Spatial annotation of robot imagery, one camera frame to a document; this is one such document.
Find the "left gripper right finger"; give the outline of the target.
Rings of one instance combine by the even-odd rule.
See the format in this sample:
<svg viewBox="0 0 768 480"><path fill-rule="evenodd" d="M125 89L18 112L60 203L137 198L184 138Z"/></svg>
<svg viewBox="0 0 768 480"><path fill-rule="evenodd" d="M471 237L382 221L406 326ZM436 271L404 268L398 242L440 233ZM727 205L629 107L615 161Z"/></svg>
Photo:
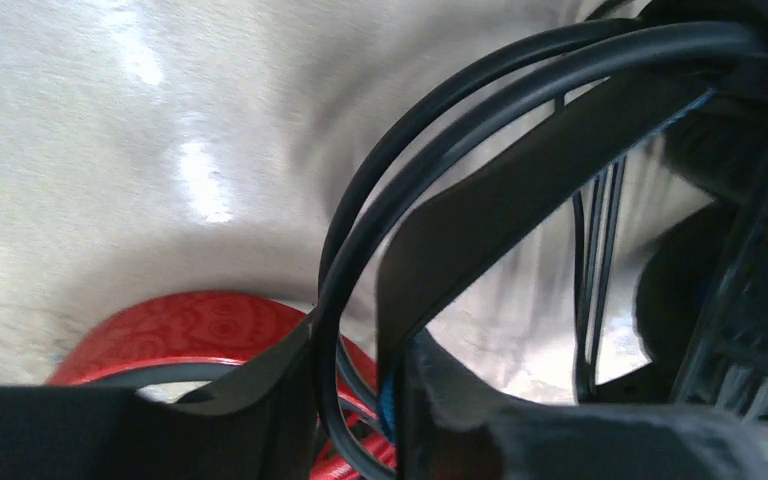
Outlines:
<svg viewBox="0 0 768 480"><path fill-rule="evenodd" d="M426 333L401 374L402 479L768 479L746 429L707 408L529 402L487 385Z"/></svg>

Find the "black blue headphones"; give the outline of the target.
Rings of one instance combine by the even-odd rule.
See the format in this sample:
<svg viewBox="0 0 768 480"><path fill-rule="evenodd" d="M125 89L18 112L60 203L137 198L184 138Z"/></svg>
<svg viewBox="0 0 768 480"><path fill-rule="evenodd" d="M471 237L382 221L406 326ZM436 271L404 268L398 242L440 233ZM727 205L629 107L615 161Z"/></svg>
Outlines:
<svg viewBox="0 0 768 480"><path fill-rule="evenodd" d="M572 406L707 408L737 420L768 462L768 1L654 1L633 19L615 8L458 72L351 180L322 251L315 388L333 446L366 479L402 479L396 415L413 340L566 202ZM658 134L718 202L671 230L642 273L650 364L598 384L625 158ZM374 408L395 467L353 435L340 379Z"/></svg>

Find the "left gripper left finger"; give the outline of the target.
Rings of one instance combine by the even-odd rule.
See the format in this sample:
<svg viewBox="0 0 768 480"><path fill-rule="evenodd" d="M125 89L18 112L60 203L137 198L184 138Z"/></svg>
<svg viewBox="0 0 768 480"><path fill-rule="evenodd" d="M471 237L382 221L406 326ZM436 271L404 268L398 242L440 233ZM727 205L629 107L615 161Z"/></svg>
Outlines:
<svg viewBox="0 0 768 480"><path fill-rule="evenodd" d="M0 386L0 479L304 479L316 430L309 321L192 393Z"/></svg>

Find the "red headphones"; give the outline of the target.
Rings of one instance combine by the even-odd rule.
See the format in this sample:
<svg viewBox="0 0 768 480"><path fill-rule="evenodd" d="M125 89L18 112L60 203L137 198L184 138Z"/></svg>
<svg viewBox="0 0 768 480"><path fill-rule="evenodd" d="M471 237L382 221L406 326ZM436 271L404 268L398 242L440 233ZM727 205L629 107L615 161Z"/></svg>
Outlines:
<svg viewBox="0 0 768 480"><path fill-rule="evenodd" d="M46 380L50 385L150 385L214 381L283 340L306 313L229 291L176 293L122 310L93 328ZM381 463L396 449L374 425L374 408L338 380L347 424ZM321 428L310 479L366 479L336 454Z"/></svg>

